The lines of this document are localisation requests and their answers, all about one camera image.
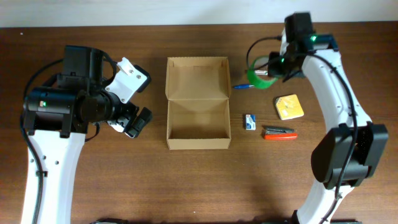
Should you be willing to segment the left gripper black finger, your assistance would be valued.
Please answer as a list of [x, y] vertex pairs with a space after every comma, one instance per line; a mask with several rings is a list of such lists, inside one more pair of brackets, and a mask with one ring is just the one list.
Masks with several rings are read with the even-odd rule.
[[140, 66], [134, 65], [134, 68], [137, 70], [136, 77], [139, 80], [139, 88], [136, 91], [141, 93], [151, 83], [152, 79], [150, 74]]
[[130, 138], [137, 138], [152, 118], [152, 111], [143, 107], [141, 112], [127, 123], [124, 133]]

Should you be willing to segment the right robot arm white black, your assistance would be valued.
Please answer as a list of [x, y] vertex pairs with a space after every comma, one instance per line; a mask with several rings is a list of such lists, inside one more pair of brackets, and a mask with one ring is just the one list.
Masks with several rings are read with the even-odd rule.
[[330, 223], [343, 199], [374, 175], [389, 138], [357, 100], [331, 34], [317, 34], [310, 13], [285, 18], [278, 53], [272, 52], [268, 75], [287, 81], [306, 77], [319, 102], [326, 135], [313, 150], [314, 183], [292, 223]]

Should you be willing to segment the green tape roll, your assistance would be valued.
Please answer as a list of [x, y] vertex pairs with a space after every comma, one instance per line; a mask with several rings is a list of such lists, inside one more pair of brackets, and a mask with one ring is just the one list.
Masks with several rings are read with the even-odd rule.
[[252, 85], [254, 88], [265, 90], [268, 89], [271, 85], [273, 85], [278, 78], [272, 78], [267, 76], [267, 70], [261, 68], [262, 71], [265, 71], [265, 75], [258, 75], [254, 68], [263, 65], [264, 63], [268, 62], [268, 56], [260, 56], [254, 59], [247, 70], [247, 79], [249, 84]]

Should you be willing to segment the blue white staples box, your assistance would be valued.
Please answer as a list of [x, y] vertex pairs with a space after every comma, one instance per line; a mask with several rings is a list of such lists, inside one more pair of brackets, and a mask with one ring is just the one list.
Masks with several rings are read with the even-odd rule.
[[254, 114], [246, 114], [245, 115], [245, 128], [248, 131], [256, 130], [256, 117]]

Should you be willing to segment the red grey stapler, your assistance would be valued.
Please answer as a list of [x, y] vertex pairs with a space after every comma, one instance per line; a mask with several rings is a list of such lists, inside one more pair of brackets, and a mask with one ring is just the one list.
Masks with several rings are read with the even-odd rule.
[[298, 137], [298, 134], [294, 129], [278, 128], [278, 127], [266, 127], [264, 133], [265, 140], [282, 141], [282, 140], [293, 140]]

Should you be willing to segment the yellow sticky note pad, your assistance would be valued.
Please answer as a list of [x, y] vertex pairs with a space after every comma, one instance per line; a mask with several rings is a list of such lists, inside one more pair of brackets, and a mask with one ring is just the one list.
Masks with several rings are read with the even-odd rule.
[[304, 115], [296, 94], [276, 98], [275, 108], [281, 120], [295, 119]]

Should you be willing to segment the brown cardboard box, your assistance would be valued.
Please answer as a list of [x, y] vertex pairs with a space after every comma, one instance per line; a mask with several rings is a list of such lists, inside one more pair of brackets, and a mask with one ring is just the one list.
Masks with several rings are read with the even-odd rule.
[[170, 150], [229, 148], [231, 80], [227, 57], [169, 57], [165, 95]]

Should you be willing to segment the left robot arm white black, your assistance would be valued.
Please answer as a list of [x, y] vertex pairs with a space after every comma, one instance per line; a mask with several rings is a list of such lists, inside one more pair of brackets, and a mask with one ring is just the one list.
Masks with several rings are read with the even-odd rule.
[[22, 223], [70, 223], [75, 173], [89, 125], [106, 123], [130, 138], [152, 112], [131, 103], [151, 81], [147, 71], [106, 52], [68, 45], [62, 71], [41, 86], [25, 86], [20, 117], [28, 149]]

